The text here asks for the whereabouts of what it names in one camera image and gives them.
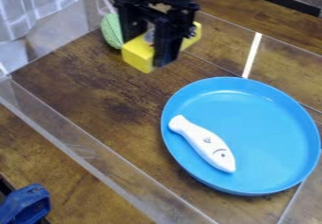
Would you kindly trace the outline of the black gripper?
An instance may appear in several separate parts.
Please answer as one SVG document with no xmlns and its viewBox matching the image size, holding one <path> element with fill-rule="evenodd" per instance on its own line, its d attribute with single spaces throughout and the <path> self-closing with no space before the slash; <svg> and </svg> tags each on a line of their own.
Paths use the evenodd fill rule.
<svg viewBox="0 0 322 224">
<path fill-rule="evenodd" d="M 194 18 L 199 5 L 192 0 L 115 0 L 115 6 L 123 42 L 146 32 L 147 22 L 156 21 L 154 66 L 163 67 L 178 58 L 183 40 L 196 36 Z"/>
</svg>

